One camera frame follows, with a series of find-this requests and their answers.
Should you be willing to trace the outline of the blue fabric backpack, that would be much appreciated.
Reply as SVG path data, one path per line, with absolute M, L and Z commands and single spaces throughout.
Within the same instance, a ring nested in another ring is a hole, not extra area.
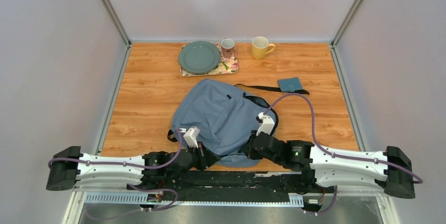
M 186 95 L 174 113 L 168 138 L 179 142 L 179 128 L 196 126 L 200 129 L 198 141 L 221 157 L 215 164 L 230 168 L 250 168 L 260 160 L 251 160 L 243 152 L 253 130 L 260 124 L 259 113 L 273 118 L 278 127 L 279 117 L 267 101 L 237 86 L 204 79 Z

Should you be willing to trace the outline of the teal wallet notebook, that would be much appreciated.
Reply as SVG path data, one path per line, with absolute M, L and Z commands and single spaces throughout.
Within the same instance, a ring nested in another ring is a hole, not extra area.
M 297 93 L 303 90 L 301 81 L 298 77 L 280 79 L 277 83 L 282 93 Z

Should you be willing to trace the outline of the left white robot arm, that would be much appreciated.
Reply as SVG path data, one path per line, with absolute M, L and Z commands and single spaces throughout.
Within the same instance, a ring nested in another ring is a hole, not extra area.
M 199 129 L 178 129 L 179 148 L 176 152 L 153 151 L 132 157 L 103 157 L 83 153 L 80 146 L 70 146 L 48 162 L 48 191 L 70 190 L 75 186 L 104 183 L 117 186 L 142 184 L 156 189 L 169 175 L 205 170 L 221 160 L 196 138 Z

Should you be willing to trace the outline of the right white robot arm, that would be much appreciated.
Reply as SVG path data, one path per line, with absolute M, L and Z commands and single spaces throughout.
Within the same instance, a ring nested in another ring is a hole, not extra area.
M 334 149 L 309 141 L 282 141 L 267 133 L 274 121 L 259 113 L 258 130 L 253 130 L 242 152 L 249 159 L 268 159 L 301 173 L 300 185 L 307 192 L 318 187 L 359 186 L 381 188 L 389 196 L 415 198 L 412 162 L 395 146 L 385 151 Z

